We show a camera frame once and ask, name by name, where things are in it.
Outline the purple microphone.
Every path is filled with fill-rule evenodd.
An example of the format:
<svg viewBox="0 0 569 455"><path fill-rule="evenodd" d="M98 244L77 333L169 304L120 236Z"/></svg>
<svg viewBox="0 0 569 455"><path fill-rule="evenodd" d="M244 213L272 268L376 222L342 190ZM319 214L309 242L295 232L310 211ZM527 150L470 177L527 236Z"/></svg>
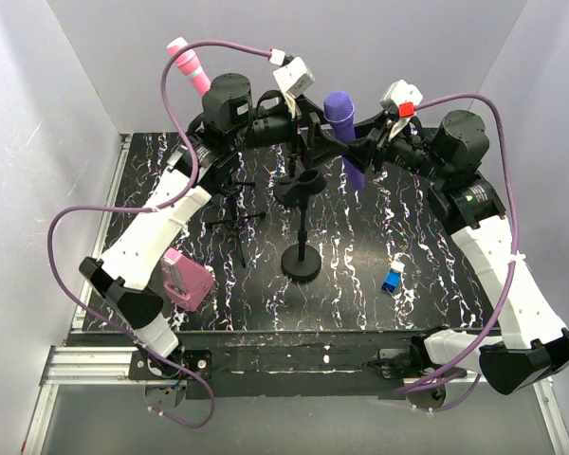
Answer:
<svg viewBox="0 0 569 455"><path fill-rule="evenodd" d="M323 102L323 114L337 140L350 142L356 139L355 106L346 92L334 91L328 94ZM348 158L343 159L343 164L348 182L355 191L361 191L365 183L364 173L359 171Z"/></svg>

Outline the black round-base stand white mic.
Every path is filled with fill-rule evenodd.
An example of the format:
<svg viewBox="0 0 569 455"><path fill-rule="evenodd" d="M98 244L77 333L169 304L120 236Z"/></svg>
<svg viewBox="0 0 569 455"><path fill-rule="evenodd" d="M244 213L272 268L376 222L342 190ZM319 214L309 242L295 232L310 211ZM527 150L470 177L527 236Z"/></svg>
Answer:
<svg viewBox="0 0 569 455"><path fill-rule="evenodd" d="M295 136L290 141L288 149L287 175L275 183L273 194L280 205L287 208L301 208L307 205L311 183L315 179L315 172L303 171L300 175L296 175L299 157L298 136Z"/></svg>

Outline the pink microphone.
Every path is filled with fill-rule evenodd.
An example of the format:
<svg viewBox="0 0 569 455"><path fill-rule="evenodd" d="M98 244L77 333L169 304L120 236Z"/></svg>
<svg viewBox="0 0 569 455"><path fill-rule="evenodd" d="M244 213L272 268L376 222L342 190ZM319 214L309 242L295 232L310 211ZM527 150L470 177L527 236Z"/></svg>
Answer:
<svg viewBox="0 0 569 455"><path fill-rule="evenodd" d="M167 50L173 56L187 45L188 42L184 38L178 37L167 45ZM210 90L211 80L193 49L181 53L175 64L179 71L188 78L200 97L203 97Z"/></svg>

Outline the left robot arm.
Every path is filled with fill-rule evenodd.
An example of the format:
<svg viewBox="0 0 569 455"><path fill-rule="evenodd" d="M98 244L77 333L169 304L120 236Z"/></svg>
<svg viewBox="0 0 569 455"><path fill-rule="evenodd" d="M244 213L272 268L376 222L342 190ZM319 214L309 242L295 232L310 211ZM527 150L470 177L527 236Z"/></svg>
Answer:
<svg viewBox="0 0 569 455"><path fill-rule="evenodd" d="M280 104L261 109L252 100L249 79L238 73L214 78L201 89L203 111L182 134L154 193L131 225L98 259L86 258L80 271L110 307L128 323L150 367L161 378L183 366L180 342L162 314L163 300L149 286L156 265L195 213L226 187L237 154L253 147L294 141L312 73L284 66L273 73L278 88L266 99Z"/></svg>

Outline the blue white small toy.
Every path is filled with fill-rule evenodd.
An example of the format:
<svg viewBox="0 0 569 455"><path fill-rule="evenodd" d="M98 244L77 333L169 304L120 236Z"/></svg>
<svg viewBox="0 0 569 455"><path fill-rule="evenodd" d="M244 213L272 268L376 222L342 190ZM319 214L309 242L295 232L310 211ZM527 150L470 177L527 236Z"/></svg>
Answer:
<svg viewBox="0 0 569 455"><path fill-rule="evenodd" d="M403 272L404 264L399 261L392 261L381 288L386 292L394 293L400 284Z"/></svg>

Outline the black marble mat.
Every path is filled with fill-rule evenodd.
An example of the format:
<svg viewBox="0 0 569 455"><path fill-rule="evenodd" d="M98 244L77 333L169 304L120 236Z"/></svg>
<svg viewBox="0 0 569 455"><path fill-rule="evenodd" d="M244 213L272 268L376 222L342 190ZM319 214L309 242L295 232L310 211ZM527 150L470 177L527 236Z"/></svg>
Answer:
<svg viewBox="0 0 569 455"><path fill-rule="evenodd" d="M238 198L244 212L266 212L235 240L207 222L225 217L215 198L190 221L174 247L215 277L195 312L164 308L176 330L301 331L476 328L490 315L485 293L461 251L425 205L427 185L394 167L353 191L342 164L323 168L325 190L310 200L308 242L321 254L319 276L296 284L282 272L283 251L297 241L299 214L279 206L272 188L286 170L280 147L241 155L236 178L256 183ZM394 293L381 286L392 261L404 264Z"/></svg>

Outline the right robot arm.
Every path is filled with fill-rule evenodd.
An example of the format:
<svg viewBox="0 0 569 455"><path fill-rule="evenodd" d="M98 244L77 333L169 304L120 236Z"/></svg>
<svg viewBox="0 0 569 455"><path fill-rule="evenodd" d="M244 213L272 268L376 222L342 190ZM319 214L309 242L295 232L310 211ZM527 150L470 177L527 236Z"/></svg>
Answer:
<svg viewBox="0 0 569 455"><path fill-rule="evenodd" d="M355 132L348 149L367 164L393 164L428 181L426 207L463 253L492 307L477 335L438 327L415 337L410 363L423 377L401 392L435 389L464 370L509 395L567 368L569 328L519 250L513 198L501 198L479 171L489 148L481 117L453 110L430 128L407 105L363 121Z"/></svg>

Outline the black round-base stand purple mic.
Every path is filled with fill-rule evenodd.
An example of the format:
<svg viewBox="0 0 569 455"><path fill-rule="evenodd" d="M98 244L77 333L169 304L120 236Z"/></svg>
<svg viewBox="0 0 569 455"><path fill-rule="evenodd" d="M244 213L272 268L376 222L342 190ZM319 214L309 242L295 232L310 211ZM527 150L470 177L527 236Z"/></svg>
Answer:
<svg viewBox="0 0 569 455"><path fill-rule="evenodd" d="M321 271L321 254L307 243L307 209L311 196L320 194L326 188L326 179L316 169L315 179L311 183L307 205L298 208L300 211L300 226L298 228L298 243L287 248L281 258L281 268L284 274L293 282L306 283L317 278Z"/></svg>

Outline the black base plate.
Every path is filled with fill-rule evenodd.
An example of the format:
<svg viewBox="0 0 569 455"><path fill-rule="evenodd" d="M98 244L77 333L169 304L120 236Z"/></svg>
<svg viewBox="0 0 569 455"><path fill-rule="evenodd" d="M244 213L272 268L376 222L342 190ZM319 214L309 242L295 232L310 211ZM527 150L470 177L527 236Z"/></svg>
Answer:
<svg viewBox="0 0 569 455"><path fill-rule="evenodd" d="M411 331L190 331L176 362L215 396L375 395L395 399L404 380L427 373Z"/></svg>

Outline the pink metronome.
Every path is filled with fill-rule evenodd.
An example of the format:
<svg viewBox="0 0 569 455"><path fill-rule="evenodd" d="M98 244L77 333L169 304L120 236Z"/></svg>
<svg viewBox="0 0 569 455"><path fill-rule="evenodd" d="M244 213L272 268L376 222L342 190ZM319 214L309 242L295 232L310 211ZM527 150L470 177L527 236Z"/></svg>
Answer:
<svg viewBox="0 0 569 455"><path fill-rule="evenodd" d="M174 248L164 253L160 268L167 296L185 311L195 312L214 285L214 276L207 268Z"/></svg>

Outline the black tripod stand pink mic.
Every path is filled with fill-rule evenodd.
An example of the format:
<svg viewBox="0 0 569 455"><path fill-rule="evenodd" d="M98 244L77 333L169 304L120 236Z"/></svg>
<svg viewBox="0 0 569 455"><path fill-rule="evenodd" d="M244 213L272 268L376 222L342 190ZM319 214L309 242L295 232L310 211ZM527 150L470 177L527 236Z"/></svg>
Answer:
<svg viewBox="0 0 569 455"><path fill-rule="evenodd" d="M240 207L238 206L237 199L244 193L244 190L254 190L255 188L255 182L234 181L230 177L219 191L219 194L226 200L227 213L229 216L227 218L207 222L205 224L207 229L212 229L214 227L225 227L233 234L233 238L235 240L236 248L240 255L241 265L243 268L247 267L247 259L243 251L242 232L247 228L249 221L253 219L265 219L266 212L260 211L243 215Z"/></svg>

